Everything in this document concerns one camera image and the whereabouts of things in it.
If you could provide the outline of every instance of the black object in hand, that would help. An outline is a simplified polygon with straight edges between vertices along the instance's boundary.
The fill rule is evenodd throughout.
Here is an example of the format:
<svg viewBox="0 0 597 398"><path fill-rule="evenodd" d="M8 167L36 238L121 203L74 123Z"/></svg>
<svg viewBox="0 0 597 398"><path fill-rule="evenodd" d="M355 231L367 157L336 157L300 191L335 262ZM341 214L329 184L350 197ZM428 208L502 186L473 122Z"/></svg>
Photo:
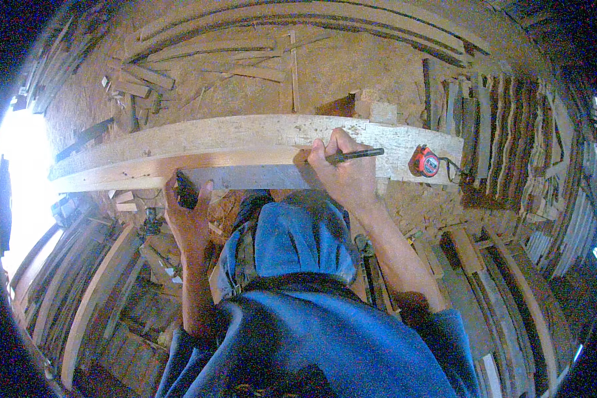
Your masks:
<svg viewBox="0 0 597 398"><path fill-rule="evenodd" d="M181 170L177 170L177 202L183 208L193 210L197 205L197 190Z"/></svg>

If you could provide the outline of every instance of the wood block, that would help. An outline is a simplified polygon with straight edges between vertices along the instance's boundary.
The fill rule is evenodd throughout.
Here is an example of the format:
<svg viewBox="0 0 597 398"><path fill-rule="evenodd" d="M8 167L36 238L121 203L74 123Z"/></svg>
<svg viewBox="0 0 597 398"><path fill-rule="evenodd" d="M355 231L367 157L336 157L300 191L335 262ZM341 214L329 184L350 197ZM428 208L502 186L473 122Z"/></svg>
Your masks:
<svg viewBox="0 0 597 398"><path fill-rule="evenodd" d="M139 65L135 64L126 64L121 67L123 71L128 72L129 74L136 76L140 79L144 79L147 82L154 83L158 86L161 86L167 90L172 90L175 86L175 79L152 71L148 68L143 68Z"/></svg>
<svg viewBox="0 0 597 398"><path fill-rule="evenodd" d="M117 203L115 208L117 211L137 211L137 205L135 203Z"/></svg>
<svg viewBox="0 0 597 398"><path fill-rule="evenodd" d="M122 82L121 80L118 80L117 82L115 82L114 86L116 90L124 91L128 94L132 94L133 96L137 96L140 98L147 98L148 94L150 94L149 87L139 84Z"/></svg>
<svg viewBox="0 0 597 398"><path fill-rule="evenodd" d="M133 196L133 192L132 191L128 191L128 192L124 192L121 195L117 195L115 197L115 203L124 203L124 202L128 202L135 199L135 196Z"/></svg>

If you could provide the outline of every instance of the person's right hand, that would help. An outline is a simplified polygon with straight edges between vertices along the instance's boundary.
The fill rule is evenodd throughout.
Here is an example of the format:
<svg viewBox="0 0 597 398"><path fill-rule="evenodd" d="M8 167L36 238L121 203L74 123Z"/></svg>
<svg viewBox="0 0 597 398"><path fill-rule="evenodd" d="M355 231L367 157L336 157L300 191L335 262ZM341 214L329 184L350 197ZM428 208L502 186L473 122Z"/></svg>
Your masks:
<svg viewBox="0 0 597 398"><path fill-rule="evenodd" d="M378 203L375 194L375 157L351 159L335 166L325 160L325 157L334 155L338 150L347 154L366 149L372 149L372 147L354 141L346 131L339 127L332 131L327 147L321 139L315 139L312 151L307 158L327 193L336 202L343 205L347 211L355 215Z"/></svg>

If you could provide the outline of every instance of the curved wooden strip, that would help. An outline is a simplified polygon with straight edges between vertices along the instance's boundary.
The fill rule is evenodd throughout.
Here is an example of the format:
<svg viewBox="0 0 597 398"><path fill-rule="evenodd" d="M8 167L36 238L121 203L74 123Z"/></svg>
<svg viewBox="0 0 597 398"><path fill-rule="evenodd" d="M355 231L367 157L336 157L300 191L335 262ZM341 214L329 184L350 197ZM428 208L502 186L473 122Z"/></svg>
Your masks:
<svg viewBox="0 0 597 398"><path fill-rule="evenodd" d="M377 8L388 12L396 13L407 17L409 19L421 21L422 23L438 28L441 31L458 37L464 41L473 44L478 51L488 55L490 52L489 44L484 40L474 35L467 29L457 26L452 21L444 19L439 15L428 12L420 7L412 4L406 4L402 1L394 0L341 0L343 3L361 4L368 8ZM190 6L179 9L176 13L168 13L167 16L151 22L143 28L137 30L130 39L133 41L145 41L157 36L158 34L173 28L176 25L188 22L190 20L198 19L204 15L221 12L234 8L245 6L252 6L256 4L270 3L270 0L204 0L195 2Z"/></svg>
<svg viewBox="0 0 597 398"><path fill-rule="evenodd" d="M73 373L78 361L78 352L96 307L106 301L112 288L117 283L133 253L141 244L137 236L137 229L128 226L119 235L111 250L104 257L88 288L82 296L82 301L75 314L69 337L64 346L62 359L62 384L68 389L73 386Z"/></svg>
<svg viewBox="0 0 597 398"><path fill-rule="evenodd" d="M125 42L126 61L159 51L177 41L197 36L209 30L254 20L299 17L348 19L352 22L366 22L369 25L381 24L383 28L399 30L432 41L455 53L462 53L460 48L463 48L463 44L459 39L417 20L375 8L347 3L314 1L311 3L262 4L216 12L176 25L144 41L138 41L136 36L130 35Z"/></svg>

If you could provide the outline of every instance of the red tape measure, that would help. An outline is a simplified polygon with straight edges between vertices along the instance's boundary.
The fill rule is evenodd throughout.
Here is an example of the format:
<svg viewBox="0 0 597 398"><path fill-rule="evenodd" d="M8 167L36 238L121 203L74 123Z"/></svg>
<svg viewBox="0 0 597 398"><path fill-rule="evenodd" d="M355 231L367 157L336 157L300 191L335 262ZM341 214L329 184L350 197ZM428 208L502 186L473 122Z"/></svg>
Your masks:
<svg viewBox="0 0 597 398"><path fill-rule="evenodd" d="M440 169L440 159L428 146L418 145L409 161L409 170L414 176L433 177Z"/></svg>

